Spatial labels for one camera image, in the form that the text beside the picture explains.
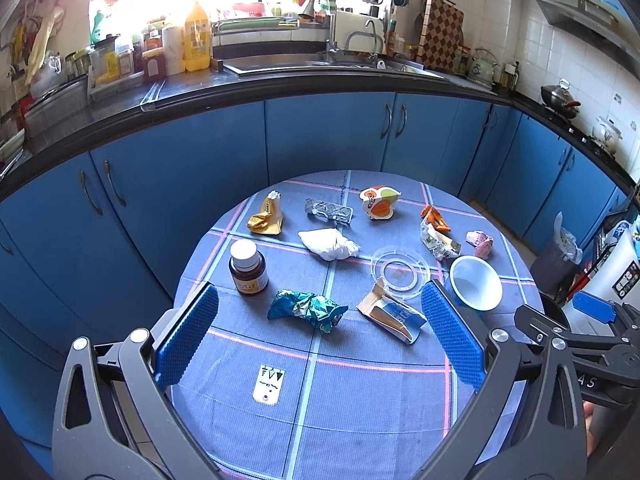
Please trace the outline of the person's right hand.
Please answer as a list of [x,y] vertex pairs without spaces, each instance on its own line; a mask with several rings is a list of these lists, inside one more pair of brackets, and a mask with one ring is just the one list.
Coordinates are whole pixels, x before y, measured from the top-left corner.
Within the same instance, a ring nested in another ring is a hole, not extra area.
[[596,406],[593,403],[585,402],[584,404],[582,404],[582,407],[584,408],[586,436],[587,436],[586,454],[587,456],[590,456],[597,446],[597,439],[594,436],[594,434],[591,432],[591,423],[593,420],[594,408]]

